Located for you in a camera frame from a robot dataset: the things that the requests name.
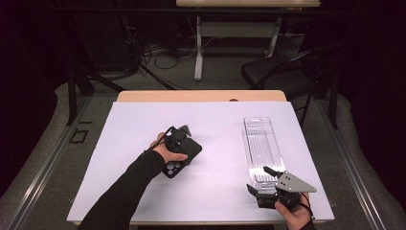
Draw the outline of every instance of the clear plastic container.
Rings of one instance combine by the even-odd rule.
[[[275,191],[277,177],[263,170],[264,166],[284,172],[285,167],[269,117],[246,117],[242,131],[251,186],[258,191]]]

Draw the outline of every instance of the hand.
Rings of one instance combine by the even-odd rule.
[[[303,193],[301,195],[301,203],[304,204],[305,206],[309,207],[309,203],[308,203],[307,199],[305,198],[305,196],[309,197],[308,193]],[[293,213],[291,213],[280,202],[275,203],[275,208],[286,219],[287,228],[289,228],[289,230],[299,230],[310,221],[310,213],[308,212],[308,210],[306,208],[304,208],[302,206],[298,205],[298,208]]]
[[[157,141],[159,141],[165,133],[161,132],[159,133],[158,137],[156,138],[155,141],[153,141],[150,144],[150,148],[153,147]],[[165,164],[167,164],[169,161],[184,161],[186,159],[188,159],[188,155],[183,154],[183,153],[175,153],[175,152],[171,152],[167,149],[167,147],[165,146],[165,140],[162,139],[161,143],[158,144],[153,150],[157,151],[159,154],[162,155],[162,157],[164,157],[165,160]]]

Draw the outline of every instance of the desk leg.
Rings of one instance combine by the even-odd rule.
[[[268,51],[265,51],[266,58],[272,57],[274,55],[275,46],[277,44],[277,39],[278,39],[278,35],[279,35],[279,30],[281,28],[281,22],[282,22],[281,18],[278,18],[275,21],[275,28],[273,29],[274,31],[273,31],[271,43],[269,44]]]
[[[203,51],[202,51],[202,29],[200,16],[197,16],[196,23],[196,65],[194,67],[194,80],[202,80],[202,71],[203,71]]]

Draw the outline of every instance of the chair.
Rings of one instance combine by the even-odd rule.
[[[335,61],[342,50],[342,43],[307,50],[288,58],[272,56],[249,63],[241,67],[241,75],[251,89],[281,90],[288,101],[307,94],[301,127],[313,95],[325,95],[330,87]]]

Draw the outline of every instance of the desk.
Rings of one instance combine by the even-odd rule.
[[[309,8],[319,7],[319,0],[176,0],[178,7],[220,7],[220,8]],[[282,19],[274,22],[202,22],[197,16],[196,22],[196,65],[194,79],[201,81],[203,68],[202,36],[228,37],[270,37],[271,42],[266,57],[271,57],[275,50]]]
[[[334,219],[294,110],[281,91],[202,90],[122,92],[67,220],[80,223],[158,132],[187,124],[203,150],[173,179],[161,173],[151,181],[131,224],[282,222],[277,211],[258,208],[246,190],[250,179],[241,133],[244,116],[271,117],[286,168],[318,190],[311,198],[317,221]],[[283,143],[292,139],[295,145]]]

